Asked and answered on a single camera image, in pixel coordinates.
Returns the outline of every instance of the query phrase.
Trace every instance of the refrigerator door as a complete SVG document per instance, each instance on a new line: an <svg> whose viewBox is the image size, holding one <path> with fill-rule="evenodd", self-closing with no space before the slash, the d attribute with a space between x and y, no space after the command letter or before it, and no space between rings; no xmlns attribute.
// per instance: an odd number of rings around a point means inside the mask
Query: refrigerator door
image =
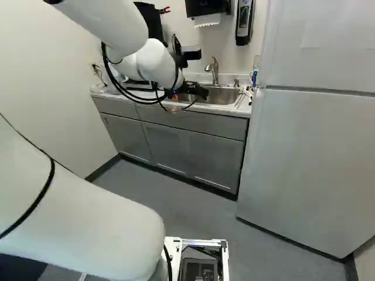
<svg viewBox="0 0 375 281"><path fill-rule="evenodd" d="M375 234L375 98L259 90L237 216L344 258Z"/></svg>
<svg viewBox="0 0 375 281"><path fill-rule="evenodd" d="M375 92L375 1L272 0L262 85Z"/></svg>

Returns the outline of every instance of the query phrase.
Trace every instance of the white wall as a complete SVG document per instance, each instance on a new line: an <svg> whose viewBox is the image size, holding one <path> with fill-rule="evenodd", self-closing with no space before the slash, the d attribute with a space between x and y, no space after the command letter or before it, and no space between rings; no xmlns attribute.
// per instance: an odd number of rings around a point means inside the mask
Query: white wall
<svg viewBox="0 0 375 281"><path fill-rule="evenodd" d="M215 56L219 62L220 73L248 74L253 69L253 58L261 54L267 0L256 0L254 34L249 45L236 45L236 14L221 17L221 23L196 29L194 21L186 17L185 0L150 0L156 8L171 6L171 13L163 15L162 22L170 32L176 33L182 46L199 44L202 48L202 59L190 61L185 72L201 73L204 67Z"/></svg>
<svg viewBox="0 0 375 281"><path fill-rule="evenodd" d="M0 25L0 112L88 176L117 154L89 94L97 39L42 0L3 0Z"/></svg>
<svg viewBox="0 0 375 281"><path fill-rule="evenodd" d="M375 280L375 240L354 253L359 281Z"/></svg>

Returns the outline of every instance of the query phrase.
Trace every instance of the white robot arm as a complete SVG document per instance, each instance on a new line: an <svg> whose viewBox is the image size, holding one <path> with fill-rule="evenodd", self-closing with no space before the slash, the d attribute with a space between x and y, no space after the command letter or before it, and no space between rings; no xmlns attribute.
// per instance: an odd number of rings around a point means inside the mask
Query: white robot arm
<svg viewBox="0 0 375 281"><path fill-rule="evenodd" d="M148 39L147 25L131 0L45 0L107 45L109 61L133 80L155 81L166 89L175 82L175 61L165 46ZM174 89L183 84L178 69Z"/></svg>
<svg viewBox="0 0 375 281"><path fill-rule="evenodd" d="M105 42L111 60L125 57L118 66L125 75L134 72L134 63L145 79L166 88L183 85L172 56L161 42L148 39L132 1L45 2ZM161 258L164 226L156 212L78 178L27 142L1 114L0 178L1 253L111 280L168 279Z"/></svg>

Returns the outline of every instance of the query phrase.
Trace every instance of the sink faucet handle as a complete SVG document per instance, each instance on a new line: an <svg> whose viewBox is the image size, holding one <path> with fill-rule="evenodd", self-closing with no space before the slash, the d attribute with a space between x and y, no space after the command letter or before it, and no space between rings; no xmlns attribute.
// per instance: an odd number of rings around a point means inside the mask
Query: sink faucet handle
<svg viewBox="0 0 375 281"><path fill-rule="evenodd" d="M234 83L234 85L233 85L234 88L239 88L240 87L240 80L233 79L233 83Z"/></svg>

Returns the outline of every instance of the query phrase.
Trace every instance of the stainless steel sink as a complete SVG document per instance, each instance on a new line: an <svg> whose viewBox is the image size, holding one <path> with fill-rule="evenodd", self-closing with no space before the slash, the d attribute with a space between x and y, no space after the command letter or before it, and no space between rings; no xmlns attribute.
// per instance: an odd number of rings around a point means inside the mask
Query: stainless steel sink
<svg viewBox="0 0 375 281"><path fill-rule="evenodd" d="M227 105L235 103L240 97L240 90L228 85L201 84L201 86L209 90L209 96L207 100L199 97L197 103ZM195 95L179 94L176 101L191 103L195 99Z"/></svg>

